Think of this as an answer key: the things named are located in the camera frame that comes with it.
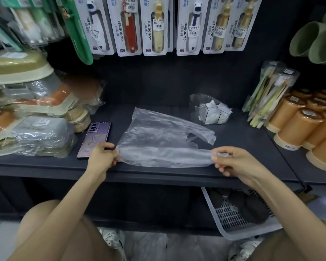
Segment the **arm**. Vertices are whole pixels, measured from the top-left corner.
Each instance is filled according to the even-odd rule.
[[[74,228],[96,189],[105,180],[106,171],[116,164],[118,152],[104,150],[113,147],[114,144],[103,142],[93,149],[85,173],[41,227],[13,252],[8,261],[61,260]]]
[[[246,150],[231,146],[213,149],[227,158],[213,156],[225,176],[237,176],[265,200],[307,261],[326,261],[326,225],[276,176]]]

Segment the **plastic bag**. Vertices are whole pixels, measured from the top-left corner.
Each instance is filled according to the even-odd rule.
[[[206,167],[210,150],[198,149],[193,134],[211,145],[215,132],[174,116],[135,108],[132,122],[117,144],[121,160],[143,167]]]

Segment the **hand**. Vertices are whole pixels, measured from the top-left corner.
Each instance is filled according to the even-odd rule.
[[[211,150],[211,152],[227,152],[229,154],[228,157],[212,157],[212,160],[215,162],[215,167],[227,177],[238,177],[244,184],[251,188],[255,188],[256,180],[271,175],[271,172],[245,149],[222,146]]]
[[[102,178],[106,178],[106,171],[116,165],[118,150],[105,150],[104,148],[114,148],[112,143],[101,142],[93,150],[88,159],[86,172]]]

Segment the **white toothbrush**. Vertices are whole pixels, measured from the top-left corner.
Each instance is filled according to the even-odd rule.
[[[44,43],[41,36],[41,31],[29,13],[28,9],[11,8],[11,11],[19,25],[22,35],[26,36],[29,39],[30,44]]]
[[[200,0],[197,0],[194,3],[191,25],[188,27],[188,51],[189,52],[195,51],[197,48],[201,12],[202,12],[202,2]]]
[[[92,37],[96,40],[101,51],[106,51],[108,45],[104,36],[103,18],[93,0],[87,0],[87,8],[92,22]]]

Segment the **beige toothbrush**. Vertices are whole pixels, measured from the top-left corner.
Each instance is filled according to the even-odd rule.
[[[231,8],[232,0],[226,0],[224,10],[220,18],[217,19],[216,22],[216,29],[222,31],[219,36],[216,36],[214,34],[215,38],[215,50],[218,51],[222,48],[223,40],[226,35],[226,28],[228,25],[229,20],[229,14],[230,14],[230,8]]]
[[[156,19],[155,29],[156,30],[153,30],[154,47],[156,52],[162,52],[163,50],[164,19],[162,16],[162,9],[163,9],[162,0],[157,0],[155,4],[155,19]]]
[[[250,25],[250,21],[252,18],[252,11],[256,0],[250,0],[248,8],[244,12],[244,16],[242,21],[238,25],[238,29],[236,30],[237,37],[235,38],[234,46],[236,48],[240,48],[243,45],[246,32]]]

